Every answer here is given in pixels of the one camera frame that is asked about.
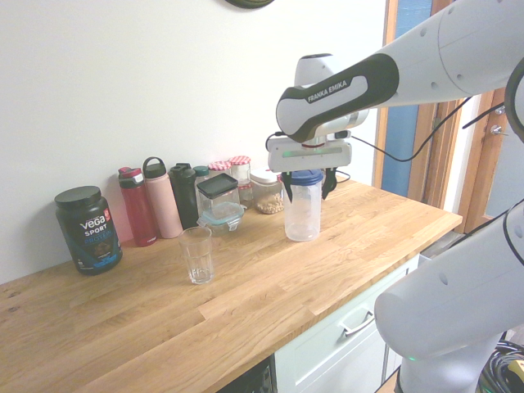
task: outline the pink water bottle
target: pink water bottle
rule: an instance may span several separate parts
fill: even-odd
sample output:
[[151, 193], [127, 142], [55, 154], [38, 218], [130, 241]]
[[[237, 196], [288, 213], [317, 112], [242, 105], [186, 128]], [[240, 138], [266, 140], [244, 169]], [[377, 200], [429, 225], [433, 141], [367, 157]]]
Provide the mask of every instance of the pink water bottle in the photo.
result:
[[[158, 160], [159, 162], [149, 165], [151, 160]], [[155, 213], [160, 235], [164, 239], [177, 237], [183, 231], [182, 224], [164, 161], [158, 157], [149, 157], [144, 161], [142, 169], [146, 177], [147, 195]]]
[[156, 222], [147, 199], [144, 175], [140, 168], [118, 169], [118, 183], [128, 212], [133, 239], [138, 247], [150, 246], [156, 241]]

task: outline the blue wall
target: blue wall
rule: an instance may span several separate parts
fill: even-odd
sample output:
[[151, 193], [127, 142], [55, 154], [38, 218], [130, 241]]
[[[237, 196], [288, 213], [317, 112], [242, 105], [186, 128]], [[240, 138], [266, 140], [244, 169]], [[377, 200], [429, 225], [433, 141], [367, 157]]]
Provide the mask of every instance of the blue wall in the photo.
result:
[[[431, 0], [399, 0], [395, 37], [422, 23], [431, 14]], [[397, 106], [387, 117], [386, 151], [398, 158], [413, 154], [418, 106]], [[408, 196], [411, 161], [398, 162], [386, 156], [382, 174], [382, 189]]]

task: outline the wooden door frame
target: wooden door frame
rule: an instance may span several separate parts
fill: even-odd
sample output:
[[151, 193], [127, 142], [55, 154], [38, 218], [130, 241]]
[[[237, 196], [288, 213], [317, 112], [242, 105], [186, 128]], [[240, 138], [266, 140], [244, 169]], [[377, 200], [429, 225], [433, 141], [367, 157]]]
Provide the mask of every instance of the wooden door frame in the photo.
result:
[[[431, 15], [447, 7], [452, 0], [433, 0]], [[384, 44], [395, 39], [398, 0], [389, 0], [386, 5]], [[421, 146], [436, 125], [435, 120], [446, 117], [459, 102], [441, 104], [423, 104], [418, 106], [417, 125], [413, 153]], [[378, 114], [376, 146], [386, 148], [387, 108], [381, 108]], [[444, 207], [449, 173], [453, 160], [456, 136], [459, 130], [460, 111], [458, 111], [428, 143], [419, 155], [413, 159], [409, 174], [408, 198], [439, 208]], [[384, 155], [375, 152], [373, 186], [382, 186]]]
[[[487, 111], [492, 106], [503, 102], [504, 92], [505, 88], [499, 88], [494, 92], [482, 94], [478, 113]], [[455, 229], [455, 232], [471, 232], [477, 226], [491, 219], [489, 215], [486, 215], [486, 207], [499, 162], [503, 136], [493, 135], [490, 130], [494, 125], [499, 125], [505, 129], [506, 124], [506, 115], [491, 112], [475, 125], [458, 207], [458, 214], [463, 216], [463, 221]]]

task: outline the jar of nuts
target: jar of nuts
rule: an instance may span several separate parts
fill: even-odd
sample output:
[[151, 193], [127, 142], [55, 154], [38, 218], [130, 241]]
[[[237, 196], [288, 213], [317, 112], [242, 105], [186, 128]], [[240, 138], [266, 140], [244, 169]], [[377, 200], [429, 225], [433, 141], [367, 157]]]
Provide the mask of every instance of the jar of nuts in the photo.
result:
[[284, 210], [282, 184], [269, 168], [256, 169], [251, 172], [253, 182], [253, 201], [255, 208], [266, 215], [273, 215]]

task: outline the white cabinet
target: white cabinet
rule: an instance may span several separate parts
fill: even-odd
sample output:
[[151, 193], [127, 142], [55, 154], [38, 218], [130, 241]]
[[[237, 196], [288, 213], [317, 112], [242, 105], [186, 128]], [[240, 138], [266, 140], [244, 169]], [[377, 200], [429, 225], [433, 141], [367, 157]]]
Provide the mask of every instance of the white cabinet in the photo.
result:
[[373, 393], [400, 357], [374, 322], [378, 295], [416, 269], [418, 255], [275, 352], [278, 393]]

